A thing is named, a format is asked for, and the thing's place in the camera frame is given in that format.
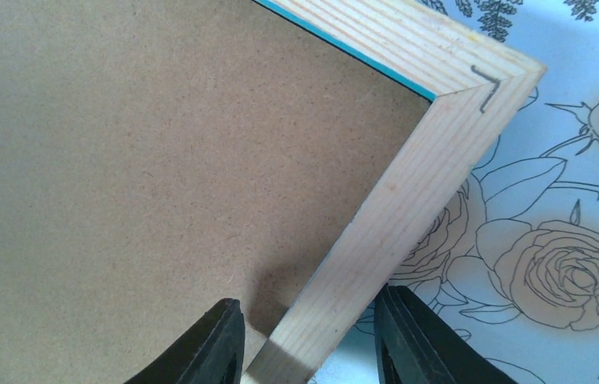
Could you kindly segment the brown cardboard backing board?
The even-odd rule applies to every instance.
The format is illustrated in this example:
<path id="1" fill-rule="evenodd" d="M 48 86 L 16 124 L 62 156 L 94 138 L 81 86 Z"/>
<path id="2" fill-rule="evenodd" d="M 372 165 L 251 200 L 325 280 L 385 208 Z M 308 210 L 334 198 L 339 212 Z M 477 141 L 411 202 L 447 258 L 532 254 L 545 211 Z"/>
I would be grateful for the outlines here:
<path id="1" fill-rule="evenodd" d="M 0 1 L 0 383 L 246 360 L 428 104 L 251 1 Z"/>

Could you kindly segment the teal wooden picture frame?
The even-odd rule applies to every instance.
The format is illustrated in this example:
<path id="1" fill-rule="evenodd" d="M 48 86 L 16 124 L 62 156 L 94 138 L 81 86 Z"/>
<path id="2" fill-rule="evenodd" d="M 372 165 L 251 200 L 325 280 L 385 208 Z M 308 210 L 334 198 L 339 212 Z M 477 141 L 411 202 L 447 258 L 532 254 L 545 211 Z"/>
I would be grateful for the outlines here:
<path id="1" fill-rule="evenodd" d="M 244 383 L 305 383 L 546 68 L 416 1 L 266 1 L 264 7 L 431 101 L 242 377 Z"/>

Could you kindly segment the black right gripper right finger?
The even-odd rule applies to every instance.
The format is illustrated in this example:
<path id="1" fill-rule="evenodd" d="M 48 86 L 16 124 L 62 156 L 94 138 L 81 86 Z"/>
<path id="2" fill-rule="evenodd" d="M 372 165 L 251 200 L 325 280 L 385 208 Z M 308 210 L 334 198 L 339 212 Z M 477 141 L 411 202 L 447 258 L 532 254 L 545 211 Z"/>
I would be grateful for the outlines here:
<path id="1" fill-rule="evenodd" d="M 384 285 L 374 301 L 380 383 L 513 383 L 415 293 Z"/>

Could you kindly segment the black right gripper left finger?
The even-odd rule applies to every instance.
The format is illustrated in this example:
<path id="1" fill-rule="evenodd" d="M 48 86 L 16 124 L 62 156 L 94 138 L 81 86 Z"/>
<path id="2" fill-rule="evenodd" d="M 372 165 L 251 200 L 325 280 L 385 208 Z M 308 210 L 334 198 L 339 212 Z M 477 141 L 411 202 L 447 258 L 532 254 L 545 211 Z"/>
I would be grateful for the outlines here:
<path id="1" fill-rule="evenodd" d="M 245 336 L 240 301 L 223 298 L 126 383 L 239 383 Z"/>

